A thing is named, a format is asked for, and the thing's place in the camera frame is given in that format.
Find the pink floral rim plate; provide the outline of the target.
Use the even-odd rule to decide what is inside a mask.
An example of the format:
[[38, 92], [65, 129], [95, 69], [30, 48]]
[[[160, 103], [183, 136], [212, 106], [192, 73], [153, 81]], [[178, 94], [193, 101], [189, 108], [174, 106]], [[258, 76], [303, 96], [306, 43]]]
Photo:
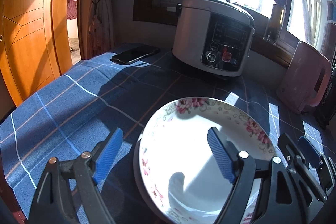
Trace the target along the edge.
[[275, 148], [263, 128], [239, 109], [238, 96], [225, 100], [186, 97], [152, 114], [134, 152], [134, 176], [147, 206], [168, 223], [213, 223], [232, 184], [222, 176], [207, 141], [215, 127], [223, 139], [256, 159]]

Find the black thermos flask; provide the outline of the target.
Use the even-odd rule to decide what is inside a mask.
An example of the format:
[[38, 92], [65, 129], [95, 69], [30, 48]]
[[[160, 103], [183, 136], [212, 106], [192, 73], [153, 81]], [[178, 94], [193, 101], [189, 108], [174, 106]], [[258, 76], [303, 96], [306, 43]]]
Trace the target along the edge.
[[323, 130], [326, 129], [331, 118], [335, 115], [335, 96], [335, 76], [331, 75], [326, 93], [314, 112], [315, 120]]

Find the blue plaid tablecloth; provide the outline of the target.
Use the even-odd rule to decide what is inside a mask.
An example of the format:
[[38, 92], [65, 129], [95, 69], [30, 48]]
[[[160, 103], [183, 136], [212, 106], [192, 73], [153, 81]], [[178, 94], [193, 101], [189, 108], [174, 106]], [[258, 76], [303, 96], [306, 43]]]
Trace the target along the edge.
[[308, 135], [320, 151], [335, 157], [335, 132], [322, 130], [313, 116], [289, 111], [276, 94], [246, 77], [227, 80], [188, 68], [168, 51], [130, 66], [112, 53], [83, 60], [25, 100], [1, 123], [1, 158], [18, 209], [29, 215], [47, 161], [76, 159], [121, 128], [122, 147], [102, 196], [117, 223], [159, 223], [142, 199], [133, 175], [134, 145], [154, 112], [183, 97], [228, 101], [248, 113], [276, 142], [286, 133]]

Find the pink electric kettle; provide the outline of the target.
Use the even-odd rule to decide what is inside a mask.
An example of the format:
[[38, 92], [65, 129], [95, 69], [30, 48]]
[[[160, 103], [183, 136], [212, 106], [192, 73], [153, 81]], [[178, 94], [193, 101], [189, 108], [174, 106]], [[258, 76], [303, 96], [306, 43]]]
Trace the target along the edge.
[[318, 106], [330, 77], [330, 61], [310, 44], [298, 42], [276, 94], [291, 111], [299, 114], [305, 106]]

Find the black smartphone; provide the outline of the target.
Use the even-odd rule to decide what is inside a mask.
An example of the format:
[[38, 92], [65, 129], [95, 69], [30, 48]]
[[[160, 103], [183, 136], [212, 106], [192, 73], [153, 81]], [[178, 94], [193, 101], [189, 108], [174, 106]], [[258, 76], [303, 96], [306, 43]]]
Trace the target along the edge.
[[160, 52], [160, 49], [154, 46], [143, 45], [122, 53], [113, 55], [110, 61], [120, 65], [130, 65], [143, 58], [152, 56]]

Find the silver rice cooker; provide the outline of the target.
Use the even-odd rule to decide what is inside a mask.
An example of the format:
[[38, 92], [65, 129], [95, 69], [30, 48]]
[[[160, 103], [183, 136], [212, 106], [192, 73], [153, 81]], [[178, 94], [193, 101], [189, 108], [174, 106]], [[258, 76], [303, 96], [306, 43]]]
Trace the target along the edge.
[[255, 34], [250, 13], [223, 0], [183, 0], [176, 13], [174, 57], [215, 75], [242, 74]]

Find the glass tea bottle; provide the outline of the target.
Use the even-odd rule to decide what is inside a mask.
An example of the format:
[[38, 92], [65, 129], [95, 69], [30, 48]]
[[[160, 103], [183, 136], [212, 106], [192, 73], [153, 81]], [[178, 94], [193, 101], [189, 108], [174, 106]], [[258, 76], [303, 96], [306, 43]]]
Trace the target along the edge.
[[268, 19], [263, 39], [268, 43], [276, 45], [284, 24], [286, 12], [286, 0], [274, 0], [272, 13]]

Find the orange wooden door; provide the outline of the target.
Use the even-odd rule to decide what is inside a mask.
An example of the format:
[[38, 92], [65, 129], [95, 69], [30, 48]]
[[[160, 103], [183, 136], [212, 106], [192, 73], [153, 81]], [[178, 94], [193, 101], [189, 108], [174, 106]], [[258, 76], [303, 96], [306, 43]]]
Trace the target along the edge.
[[71, 67], [67, 0], [1, 0], [1, 75], [15, 106]]

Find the pink hanging garment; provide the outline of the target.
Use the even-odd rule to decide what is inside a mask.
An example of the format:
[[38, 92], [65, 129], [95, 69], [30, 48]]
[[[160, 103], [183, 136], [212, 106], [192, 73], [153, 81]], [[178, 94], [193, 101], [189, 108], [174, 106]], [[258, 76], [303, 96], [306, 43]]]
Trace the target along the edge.
[[77, 0], [67, 0], [67, 19], [77, 18]]

